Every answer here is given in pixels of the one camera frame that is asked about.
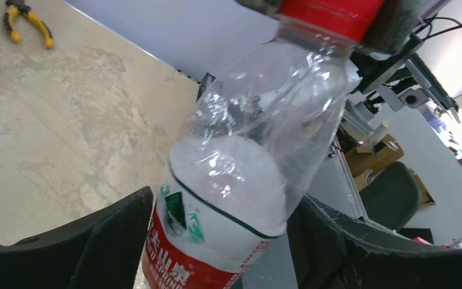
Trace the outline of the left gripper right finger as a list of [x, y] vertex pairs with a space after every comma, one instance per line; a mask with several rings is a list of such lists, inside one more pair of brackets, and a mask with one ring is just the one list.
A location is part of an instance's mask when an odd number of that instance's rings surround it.
[[395, 236], [311, 196], [288, 239], [299, 288], [462, 288], [462, 249]]

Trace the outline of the small red cap bottle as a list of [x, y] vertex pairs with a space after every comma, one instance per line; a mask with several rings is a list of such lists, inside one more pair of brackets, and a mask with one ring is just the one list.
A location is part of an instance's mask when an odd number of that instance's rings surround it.
[[328, 154], [346, 64], [382, 1], [283, 1], [279, 28], [210, 84], [172, 146], [142, 260], [151, 288], [231, 288], [286, 232]]

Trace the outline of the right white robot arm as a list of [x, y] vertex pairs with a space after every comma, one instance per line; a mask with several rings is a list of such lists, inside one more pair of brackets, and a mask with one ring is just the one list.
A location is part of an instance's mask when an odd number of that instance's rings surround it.
[[413, 36], [400, 45], [406, 24], [413, 23], [416, 1], [242, 1], [241, 5], [280, 19], [275, 38], [244, 61], [244, 76], [253, 79], [252, 91], [263, 87], [283, 102], [291, 95], [298, 104], [309, 83], [311, 95], [323, 95], [303, 109], [315, 113], [340, 95], [375, 91], [404, 79], [427, 80], [430, 91], [445, 109], [458, 111], [433, 73], [416, 53], [422, 40]]

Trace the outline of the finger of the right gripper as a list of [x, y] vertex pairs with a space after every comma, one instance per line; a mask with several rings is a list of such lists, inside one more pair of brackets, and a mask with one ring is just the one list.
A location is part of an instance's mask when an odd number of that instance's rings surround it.
[[430, 4], [430, 1], [423, 0], [384, 1], [362, 40], [360, 53], [399, 53]]
[[256, 11], [268, 17], [276, 17], [282, 5], [282, 0], [235, 0], [245, 8]]

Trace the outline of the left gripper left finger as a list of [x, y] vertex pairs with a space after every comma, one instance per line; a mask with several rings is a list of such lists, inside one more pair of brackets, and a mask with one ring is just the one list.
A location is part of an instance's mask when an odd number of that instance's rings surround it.
[[0, 245], [0, 288], [133, 288], [153, 203], [146, 186], [63, 226]]

